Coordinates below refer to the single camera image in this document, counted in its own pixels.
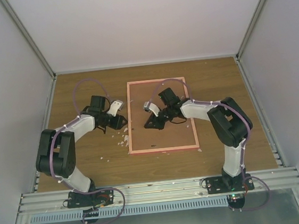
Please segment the brown cardboard backing sheet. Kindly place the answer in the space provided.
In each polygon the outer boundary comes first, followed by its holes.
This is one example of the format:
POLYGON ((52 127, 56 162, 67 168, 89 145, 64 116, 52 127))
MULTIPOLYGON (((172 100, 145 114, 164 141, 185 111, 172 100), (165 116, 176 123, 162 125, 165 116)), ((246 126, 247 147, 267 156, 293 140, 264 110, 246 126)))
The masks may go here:
POLYGON ((151 116, 143 107, 150 99, 160 109, 165 108, 159 93, 171 88, 183 99, 188 97, 188 89, 183 85, 184 77, 177 81, 163 79, 133 81, 127 83, 129 153, 147 154, 182 149, 198 148, 199 142, 193 119, 187 121, 175 118, 173 122, 166 122, 164 129, 146 129, 144 124, 151 116))

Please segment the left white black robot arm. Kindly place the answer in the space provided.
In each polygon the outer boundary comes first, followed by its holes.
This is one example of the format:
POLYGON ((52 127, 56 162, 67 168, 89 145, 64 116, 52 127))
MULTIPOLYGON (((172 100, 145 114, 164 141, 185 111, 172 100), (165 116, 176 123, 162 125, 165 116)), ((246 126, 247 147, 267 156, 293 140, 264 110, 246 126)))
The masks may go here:
POLYGON ((93 180, 86 177, 76 166, 76 142, 89 132, 107 128, 120 130, 128 124, 127 119, 118 114, 123 101, 111 102, 104 96, 92 96, 90 104, 72 121, 57 129, 45 129, 40 134, 36 158, 36 170, 64 183, 86 206, 97 201, 93 180))

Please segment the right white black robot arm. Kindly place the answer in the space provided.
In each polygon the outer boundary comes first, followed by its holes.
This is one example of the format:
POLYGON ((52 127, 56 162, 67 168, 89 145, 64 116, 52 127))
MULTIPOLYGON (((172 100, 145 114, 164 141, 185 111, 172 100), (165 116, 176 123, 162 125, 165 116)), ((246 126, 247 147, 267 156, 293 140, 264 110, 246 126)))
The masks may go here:
POLYGON ((151 101, 144 103, 144 110, 151 115, 144 124, 146 129, 164 129, 166 122, 174 118, 207 120, 225 147, 222 168, 223 187, 234 192, 243 183, 245 176, 244 148, 253 128, 252 121, 232 97, 221 101, 197 101, 179 98, 171 88, 159 93, 165 108, 151 101))

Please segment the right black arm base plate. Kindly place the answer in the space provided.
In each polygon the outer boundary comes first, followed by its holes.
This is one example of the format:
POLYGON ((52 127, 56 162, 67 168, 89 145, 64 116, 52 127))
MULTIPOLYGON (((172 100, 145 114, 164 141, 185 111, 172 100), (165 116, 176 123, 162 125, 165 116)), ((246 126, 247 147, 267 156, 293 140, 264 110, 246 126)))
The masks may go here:
POLYGON ((204 181, 207 193, 210 195, 243 192, 246 191, 246 189, 253 190, 255 186, 251 175, 245 173, 244 176, 245 179, 243 179, 243 176, 240 173, 240 175, 233 178, 228 175, 205 178, 204 181))

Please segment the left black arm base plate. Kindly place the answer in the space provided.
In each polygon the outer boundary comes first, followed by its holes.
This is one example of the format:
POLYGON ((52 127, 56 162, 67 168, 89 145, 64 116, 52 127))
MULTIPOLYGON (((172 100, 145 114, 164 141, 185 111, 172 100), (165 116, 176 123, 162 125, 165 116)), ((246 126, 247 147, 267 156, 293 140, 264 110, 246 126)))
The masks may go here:
POLYGON ((113 194, 113 190, 105 190, 88 195, 70 192, 68 194, 68 199, 63 201, 62 205, 70 209, 83 207, 103 207, 113 203, 113 194))

